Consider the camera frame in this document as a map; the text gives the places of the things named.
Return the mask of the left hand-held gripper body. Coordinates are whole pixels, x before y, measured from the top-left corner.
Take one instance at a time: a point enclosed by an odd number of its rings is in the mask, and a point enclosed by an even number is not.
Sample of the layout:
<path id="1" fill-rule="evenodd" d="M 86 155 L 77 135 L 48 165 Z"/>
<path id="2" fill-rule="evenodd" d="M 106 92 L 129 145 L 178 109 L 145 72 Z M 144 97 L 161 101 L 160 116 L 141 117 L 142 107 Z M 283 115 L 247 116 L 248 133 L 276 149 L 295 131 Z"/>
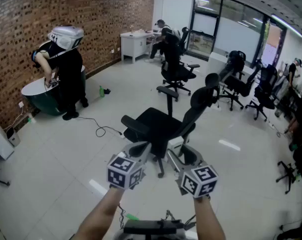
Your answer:
<path id="1" fill-rule="evenodd" d="M 134 189 L 146 176 L 146 163 L 141 163 L 140 156 L 144 146 L 135 146 L 131 157 L 121 151 L 114 154 L 106 171 L 107 182 L 119 189 Z"/>

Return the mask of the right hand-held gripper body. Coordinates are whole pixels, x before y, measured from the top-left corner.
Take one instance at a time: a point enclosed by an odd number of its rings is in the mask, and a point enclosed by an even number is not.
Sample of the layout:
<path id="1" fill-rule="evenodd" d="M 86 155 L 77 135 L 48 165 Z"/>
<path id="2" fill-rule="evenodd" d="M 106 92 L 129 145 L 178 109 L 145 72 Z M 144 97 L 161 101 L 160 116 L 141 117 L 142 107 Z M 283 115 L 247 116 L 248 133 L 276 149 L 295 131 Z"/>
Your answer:
<path id="1" fill-rule="evenodd" d="M 201 158 L 189 164 L 177 159 L 175 171 L 177 172 L 175 182 L 181 194 L 190 194 L 195 199 L 212 193 L 219 179 L 219 175 L 213 166 L 207 164 Z"/>

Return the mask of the person's left forearm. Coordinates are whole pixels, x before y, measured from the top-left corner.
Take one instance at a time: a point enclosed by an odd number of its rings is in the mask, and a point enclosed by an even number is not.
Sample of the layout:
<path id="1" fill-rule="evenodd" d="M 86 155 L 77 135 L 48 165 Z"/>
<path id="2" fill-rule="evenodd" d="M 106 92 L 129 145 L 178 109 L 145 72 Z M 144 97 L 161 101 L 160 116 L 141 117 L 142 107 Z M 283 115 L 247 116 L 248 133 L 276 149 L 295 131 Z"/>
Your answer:
<path id="1" fill-rule="evenodd" d="M 102 240 L 108 232 L 125 190 L 112 186 L 80 224 L 72 240 Z"/>

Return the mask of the person's right forearm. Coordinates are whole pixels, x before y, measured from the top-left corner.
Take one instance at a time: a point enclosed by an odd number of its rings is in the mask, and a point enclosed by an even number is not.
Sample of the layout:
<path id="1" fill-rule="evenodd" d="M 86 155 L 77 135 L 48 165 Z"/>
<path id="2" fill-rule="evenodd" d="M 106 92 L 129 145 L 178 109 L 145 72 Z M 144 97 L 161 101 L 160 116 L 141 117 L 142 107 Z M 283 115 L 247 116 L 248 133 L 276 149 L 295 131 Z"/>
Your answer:
<path id="1" fill-rule="evenodd" d="M 194 198 L 196 233 L 198 240 L 226 240 L 211 202 L 207 196 Z"/>

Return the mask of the white box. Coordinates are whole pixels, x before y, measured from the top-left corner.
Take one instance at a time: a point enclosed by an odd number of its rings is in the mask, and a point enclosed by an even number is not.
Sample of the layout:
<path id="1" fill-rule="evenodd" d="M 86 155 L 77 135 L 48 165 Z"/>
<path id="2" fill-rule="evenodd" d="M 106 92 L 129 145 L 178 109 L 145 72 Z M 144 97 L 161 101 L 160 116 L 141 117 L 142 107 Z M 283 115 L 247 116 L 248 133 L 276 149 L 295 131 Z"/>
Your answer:
<path id="1" fill-rule="evenodd" d="M 178 136 L 168 141 L 167 150 L 171 150 L 178 157 L 182 156 L 182 145 L 187 144 L 190 141 L 190 137 L 187 136 L 183 138 L 182 136 Z"/>

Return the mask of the black mesh office chair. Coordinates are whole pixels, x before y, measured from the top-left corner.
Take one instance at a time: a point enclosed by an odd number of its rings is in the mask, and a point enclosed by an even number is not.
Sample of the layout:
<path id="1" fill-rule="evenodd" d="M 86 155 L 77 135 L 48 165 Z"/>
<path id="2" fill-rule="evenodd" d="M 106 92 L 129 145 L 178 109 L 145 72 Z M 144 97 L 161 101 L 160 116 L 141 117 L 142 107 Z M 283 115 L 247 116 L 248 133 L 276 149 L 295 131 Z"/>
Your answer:
<path id="1" fill-rule="evenodd" d="M 174 138 L 182 137 L 187 142 L 187 137 L 195 129 L 197 119 L 203 114 L 207 107 L 216 103 L 219 92 L 220 76 L 217 73 L 210 73 L 205 78 L 205 86 L 197 89 L 190 99 L 190 109 L 185 113 L 183 120 L 179 121 L 173 117 L 173 99 L 179 95 L 164 86 L 156 89 L 166 94 L 168 113 L 150 107 L 136 119 L 128 115 L 121 118 L 121 123 L 126 126 L 123 135 L 129 141 L 136 143 L 141 141 L 150 142 L 153 160 L 158 162 L 160 173 L 159 178 L 164 177 L 162 159 L 165 158 L 168 142 Z"/>

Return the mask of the black chest-mounted device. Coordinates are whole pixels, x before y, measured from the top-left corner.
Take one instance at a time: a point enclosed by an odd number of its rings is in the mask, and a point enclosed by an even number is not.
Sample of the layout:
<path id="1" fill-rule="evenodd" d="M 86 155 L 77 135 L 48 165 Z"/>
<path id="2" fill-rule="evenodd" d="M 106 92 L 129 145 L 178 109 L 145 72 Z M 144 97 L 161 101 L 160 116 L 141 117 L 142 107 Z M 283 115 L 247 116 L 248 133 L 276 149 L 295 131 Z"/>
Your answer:
<path id="1" fill-rule="evenodd" d="M 169 235 L 184 229 L 181 220 L 128 220 L 123 227 L 125 234 Z"/>

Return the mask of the round green white-topped table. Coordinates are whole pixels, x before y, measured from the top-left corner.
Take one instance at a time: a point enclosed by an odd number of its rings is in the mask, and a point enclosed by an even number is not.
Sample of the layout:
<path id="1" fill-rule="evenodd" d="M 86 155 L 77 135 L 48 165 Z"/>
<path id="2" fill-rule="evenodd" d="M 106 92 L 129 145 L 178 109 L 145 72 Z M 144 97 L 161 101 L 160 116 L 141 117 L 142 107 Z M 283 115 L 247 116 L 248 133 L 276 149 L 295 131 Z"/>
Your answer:
<path id="1" fill-rule="evenodd" d="M 50 87 L 45 85 L 45 79 L 35 80 L 21 90 L 21 94 L 41 112 L 59 116 L 67 112 L 67 107 L 63 99 L 63 93 L 59 87 L 60 79 L 57 77 Z"/>

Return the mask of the small white bin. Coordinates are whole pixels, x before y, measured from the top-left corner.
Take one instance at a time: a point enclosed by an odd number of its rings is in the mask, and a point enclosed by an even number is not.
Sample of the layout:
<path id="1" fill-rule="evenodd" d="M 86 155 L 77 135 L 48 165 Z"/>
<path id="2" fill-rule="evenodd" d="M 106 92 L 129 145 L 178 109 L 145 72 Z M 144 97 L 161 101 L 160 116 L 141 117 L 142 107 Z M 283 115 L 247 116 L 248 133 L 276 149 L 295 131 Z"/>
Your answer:
<path id="1" fill-rule="evenodd" d="M 6 131 L 6 136 L 13 147 L 17 147 L 21 143 L 20 137 L 13 127 L 10 127 Z"/>

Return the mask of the black-framed glass partition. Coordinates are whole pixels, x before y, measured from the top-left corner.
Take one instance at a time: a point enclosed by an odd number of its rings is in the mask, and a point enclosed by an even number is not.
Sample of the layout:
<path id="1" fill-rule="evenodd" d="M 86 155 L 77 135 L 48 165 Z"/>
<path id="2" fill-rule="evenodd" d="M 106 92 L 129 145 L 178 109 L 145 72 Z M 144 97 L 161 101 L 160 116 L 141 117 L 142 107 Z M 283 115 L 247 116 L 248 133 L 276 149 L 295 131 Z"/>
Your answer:
<path id="1" fill-rule="evenodd" d="M 235 0 L 194 0 L 187 50 L 201 58 L 240 51 L 249 67 L 258 57 L 264 19 L 263 13 Z"/>

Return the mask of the linear ceiling light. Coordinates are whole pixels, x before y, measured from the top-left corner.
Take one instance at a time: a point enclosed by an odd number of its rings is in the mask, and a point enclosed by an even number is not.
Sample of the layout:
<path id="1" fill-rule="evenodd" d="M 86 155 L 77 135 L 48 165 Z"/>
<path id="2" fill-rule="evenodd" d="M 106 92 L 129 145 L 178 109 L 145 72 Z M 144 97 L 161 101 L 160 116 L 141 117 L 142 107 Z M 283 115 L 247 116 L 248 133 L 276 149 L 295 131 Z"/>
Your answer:
<path id="1" fill-rule="evenodd" d="M 271 17 L 277 21 L 278 23 L 282 24 L 283 26 L 285 26 L 286 28 L 288 28 L 290 31 L 292 31 L 293 33 L 295 33 L 297 36 L 299 36 L 300 38 L 302 38 L 302 34 L 296 30 L 294 27 L 292 27 L 289 23 L 287 23 L 285 20 L 281 19 L 280 17 L 276 16 L 275 14 L 272 14 Z"/>

